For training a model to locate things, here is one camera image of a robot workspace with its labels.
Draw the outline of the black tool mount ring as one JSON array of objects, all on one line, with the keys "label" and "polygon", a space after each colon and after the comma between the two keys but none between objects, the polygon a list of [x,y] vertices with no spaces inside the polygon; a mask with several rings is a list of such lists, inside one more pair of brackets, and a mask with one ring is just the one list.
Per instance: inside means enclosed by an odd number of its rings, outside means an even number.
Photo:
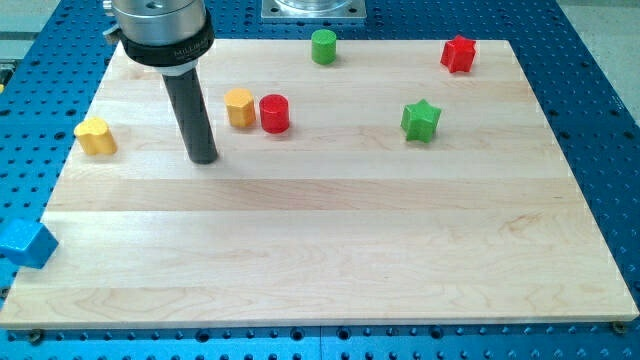
[{"label": "black tool mount ring", "polygon": [[201,29],[180,42],[162,46],[144,45],[130,40],[123,32],[119,35],[119,39],[131,60],[145,66],[166,68],[197,60],[212,47],[215,35],[211,14],[206,10]]}]

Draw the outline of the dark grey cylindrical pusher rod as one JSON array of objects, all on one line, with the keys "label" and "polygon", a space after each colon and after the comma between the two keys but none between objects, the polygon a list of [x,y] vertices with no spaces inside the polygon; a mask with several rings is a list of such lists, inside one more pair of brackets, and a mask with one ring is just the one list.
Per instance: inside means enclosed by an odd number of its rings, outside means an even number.
[{"label": "dark grey cylindrical pusher rod", "polygon": [[189,159],[210,164],[218,152],[197,71],[162,76]]}]

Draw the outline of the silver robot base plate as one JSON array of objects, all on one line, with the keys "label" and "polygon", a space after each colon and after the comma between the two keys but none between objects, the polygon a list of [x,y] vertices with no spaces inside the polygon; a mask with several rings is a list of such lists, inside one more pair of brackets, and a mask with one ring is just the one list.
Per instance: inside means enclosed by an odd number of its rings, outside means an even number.
[{"label": "silver robot base plate", "polygon": [[367,16],[365,0],[262,0],[261,17],[268,20],[357,19]]}]

